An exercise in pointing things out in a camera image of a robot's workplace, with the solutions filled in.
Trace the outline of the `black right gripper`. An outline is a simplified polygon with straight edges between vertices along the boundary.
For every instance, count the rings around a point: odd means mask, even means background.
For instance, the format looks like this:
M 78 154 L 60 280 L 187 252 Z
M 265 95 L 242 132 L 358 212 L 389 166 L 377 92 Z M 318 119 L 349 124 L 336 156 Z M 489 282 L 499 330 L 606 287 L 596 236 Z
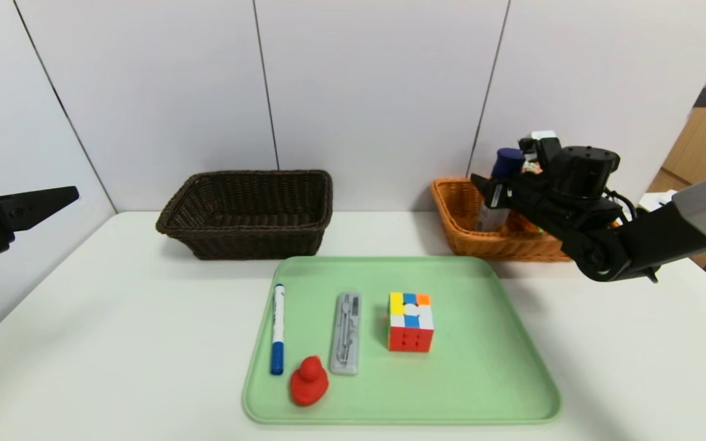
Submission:
M 485 178 L 470 175 L 471 184 L 483 196 L 483 231 L 495 232 L 506 223 L 506 210 L 521 213 L 549 234 L 561 233 L 561 204 L 557 190 L 544 178 Z

